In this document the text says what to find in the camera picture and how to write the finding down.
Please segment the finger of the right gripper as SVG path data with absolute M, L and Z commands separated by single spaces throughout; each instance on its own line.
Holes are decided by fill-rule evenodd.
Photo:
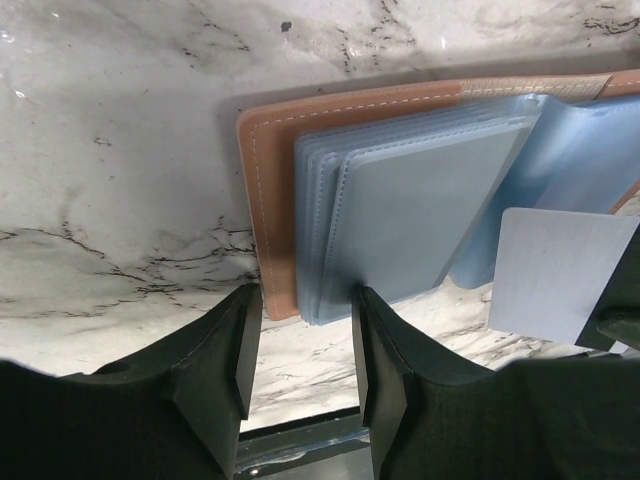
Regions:
M 584 307 L 575 344 L 609 353 L 639 349 L 639 240 L 631 239 L 603 288 Z

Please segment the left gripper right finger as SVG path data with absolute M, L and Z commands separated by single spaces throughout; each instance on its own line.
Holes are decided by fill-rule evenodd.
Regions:
M 356 288 L 362 421 L 378 479 L 635 479 L 639 363 L 605 355 L 499 370 L 449 350 Z

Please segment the silver brushed credit card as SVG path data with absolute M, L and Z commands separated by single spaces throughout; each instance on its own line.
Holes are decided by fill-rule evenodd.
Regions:
M 488 326 L 566 345 L 589 317 L 639 227 L 634 216 L 509 208 L 502 216 Z

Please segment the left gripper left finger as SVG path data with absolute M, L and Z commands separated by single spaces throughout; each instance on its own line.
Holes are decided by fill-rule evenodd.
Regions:
M 92 374 L 1 364 L 5 479 L 229 479 L 248 416 L 260 287 Z

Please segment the tan leather card holder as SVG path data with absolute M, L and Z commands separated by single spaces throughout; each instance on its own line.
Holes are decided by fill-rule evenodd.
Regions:
M 265 307 L 323 325 L 503 282 L 517 209 L 610 214 L 639 188 L 639 74 L 438 81 L 243 113 Z

